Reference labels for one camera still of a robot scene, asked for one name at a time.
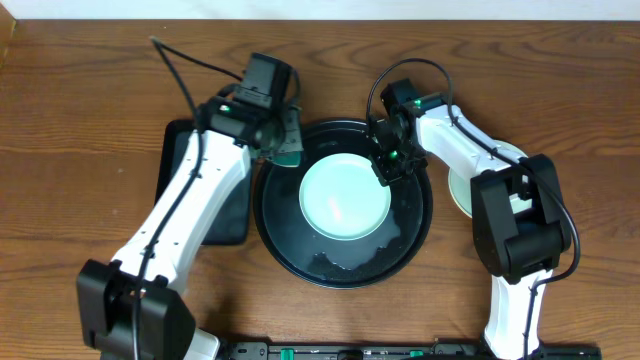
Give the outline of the green yellow sponge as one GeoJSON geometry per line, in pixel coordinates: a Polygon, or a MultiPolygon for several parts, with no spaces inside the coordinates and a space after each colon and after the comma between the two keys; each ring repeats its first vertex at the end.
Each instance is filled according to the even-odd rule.
{"type": "Polygon", "coordinates": [[[300,152],[280,153],[273,155],[270,162],[279,167],[296,168],[302,162],[302,155],[300,152]]]}

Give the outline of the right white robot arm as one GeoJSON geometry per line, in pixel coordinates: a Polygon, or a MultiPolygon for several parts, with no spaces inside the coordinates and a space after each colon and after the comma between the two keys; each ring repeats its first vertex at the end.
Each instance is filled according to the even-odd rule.
{"type": "Polygon", "coordinates": [[[387,87],[387,118],[372,120],[380,146],[373,168],[383,185],[410,174],[425,155],[443,161],[470,193],[473,243],[492,276],[483,341],[497,359],[544,359],[537,335],[542,298],[562,253],[578,249],[557,172],[545,155],[522,156],[472,125],[440,93],[387,87]]]}

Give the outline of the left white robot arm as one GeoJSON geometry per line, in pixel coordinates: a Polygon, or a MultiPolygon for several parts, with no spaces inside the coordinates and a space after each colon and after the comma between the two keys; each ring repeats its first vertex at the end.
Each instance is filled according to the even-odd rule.
{"type": "Polygon", "coordinates": [[[111,260],[88,260],[76,280],[83,342],[112,359],[214,359],[221,341],[197,327],[182,299],[196,254],[253,156],[299,154],[300,108],[216,96],[169,184],[111,260]]]}

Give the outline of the light green back plate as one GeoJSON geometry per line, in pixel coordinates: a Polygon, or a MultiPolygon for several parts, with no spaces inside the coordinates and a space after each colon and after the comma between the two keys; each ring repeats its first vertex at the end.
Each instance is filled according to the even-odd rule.
{"type": "Polygon", "coordinates": [[[318,233],[353,241],[374,232],[391,206],[391,190],[380,184],[369,159],[337,153],[315,162],[299,187],[305,220],[318,233]]]}

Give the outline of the yellow plate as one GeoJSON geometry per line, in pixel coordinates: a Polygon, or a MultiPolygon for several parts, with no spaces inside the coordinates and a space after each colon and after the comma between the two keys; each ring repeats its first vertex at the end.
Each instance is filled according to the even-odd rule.
{"type": "Polygon", "coordinates": [[[471,191],[469,185],[451,185],[449,187],[455,205],[469,218],[472,217],[471,191]]]}

